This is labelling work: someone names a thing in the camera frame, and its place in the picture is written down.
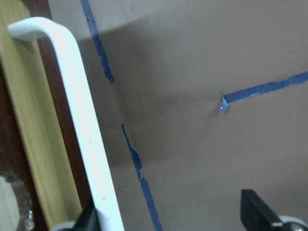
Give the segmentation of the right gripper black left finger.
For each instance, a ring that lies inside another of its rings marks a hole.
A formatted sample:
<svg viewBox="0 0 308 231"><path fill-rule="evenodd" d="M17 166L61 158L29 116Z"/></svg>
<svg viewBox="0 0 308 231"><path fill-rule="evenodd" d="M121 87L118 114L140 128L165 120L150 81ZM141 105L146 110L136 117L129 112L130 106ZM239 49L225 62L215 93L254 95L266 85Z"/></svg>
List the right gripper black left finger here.
<svg viewBox="0 0 308 231"><path fill-rule="evenodd" d="M100 224L93 199L89 199L75 222L65 222L55 226L56 231L99 231Z"/></svg>

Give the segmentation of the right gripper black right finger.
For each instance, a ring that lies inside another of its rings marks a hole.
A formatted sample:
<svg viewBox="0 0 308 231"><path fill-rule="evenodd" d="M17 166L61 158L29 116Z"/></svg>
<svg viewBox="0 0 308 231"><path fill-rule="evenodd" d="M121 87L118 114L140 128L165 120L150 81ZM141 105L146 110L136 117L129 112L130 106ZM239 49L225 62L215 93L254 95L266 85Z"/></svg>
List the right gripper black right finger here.
<svg viewBox="0 0 308 231"><path fill-rule="evenodd" d="M278 216L252 189L241 190L240 219L247 231L306 231L308 224Z"/></svg>

